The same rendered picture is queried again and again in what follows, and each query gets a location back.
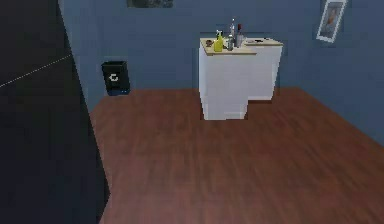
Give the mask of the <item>white counter cabinet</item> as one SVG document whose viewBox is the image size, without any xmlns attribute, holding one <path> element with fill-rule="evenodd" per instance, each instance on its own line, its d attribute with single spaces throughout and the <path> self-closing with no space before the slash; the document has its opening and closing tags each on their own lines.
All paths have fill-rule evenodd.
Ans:
<svg viewBox="0 0 384 224">
<path fill-rule="evenodd" d="M 247 44 L 247 39 L 268 39 Z M 248 37 L 240 48 L 215 52 L 212 38 L 201 38 L 198 90 L 205 120 L 244 119 L 250 101 L 271 101 L 283 44 L 270 38 Z"/>
</svg>

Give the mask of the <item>yellow spray bottle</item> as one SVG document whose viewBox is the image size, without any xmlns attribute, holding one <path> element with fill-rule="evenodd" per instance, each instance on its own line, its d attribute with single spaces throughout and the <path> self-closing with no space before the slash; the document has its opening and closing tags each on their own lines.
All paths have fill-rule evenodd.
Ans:
<svg viewBox="0 0 384 224">
<path fill-rule="evenodd" d="M 213 48 L 215 52 L 221 52 L 223 50 L 222 31 L 216 31 L 216 40 L 214 41 Z"/>
</svg>

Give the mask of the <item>black recycling bin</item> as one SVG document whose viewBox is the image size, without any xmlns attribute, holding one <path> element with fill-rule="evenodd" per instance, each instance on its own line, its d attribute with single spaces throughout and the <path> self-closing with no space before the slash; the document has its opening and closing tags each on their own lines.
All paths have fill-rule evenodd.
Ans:
<svg viewBox="0 0 384 224">
<path fill-rule="evenodd" d="M 126 61 L 107 61 L 102 64 L 103 78 L 109 96 L 127 95 L 130 80 Z"/>
</svg>

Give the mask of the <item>black fridge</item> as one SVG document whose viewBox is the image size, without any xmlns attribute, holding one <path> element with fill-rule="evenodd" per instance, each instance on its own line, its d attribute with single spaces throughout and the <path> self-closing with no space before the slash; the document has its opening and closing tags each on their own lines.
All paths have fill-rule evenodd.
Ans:
<svg viewBox="0 0 384 224">
<path fill-rule="evenodd" d="M 106 184 L 58 0 L 0 0 L 0 224 L 99 224 Z"/>
</svg>

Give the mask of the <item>dark framed wall picture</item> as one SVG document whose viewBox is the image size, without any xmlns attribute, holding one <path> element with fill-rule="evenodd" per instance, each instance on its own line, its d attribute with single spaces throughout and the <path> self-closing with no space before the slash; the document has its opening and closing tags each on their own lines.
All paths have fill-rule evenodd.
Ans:
<svg viewBox="0 0 384 224">
<path fill-rule="evenodd" d="M 173 0 L 126 0 L 129 8 L 172 8 Z"/>
</svg>

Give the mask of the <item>white framed wall picture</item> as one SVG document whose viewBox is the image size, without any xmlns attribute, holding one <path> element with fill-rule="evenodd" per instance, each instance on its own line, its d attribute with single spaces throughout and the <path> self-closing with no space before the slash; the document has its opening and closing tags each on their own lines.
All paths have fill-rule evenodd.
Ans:
<svg viewBox="0 0 384 224">
<path fill-rule="evenodd" d="M 326 0 L 316 39 L 333 43 L 339 30 L 348 0 Z"/>
</svg>

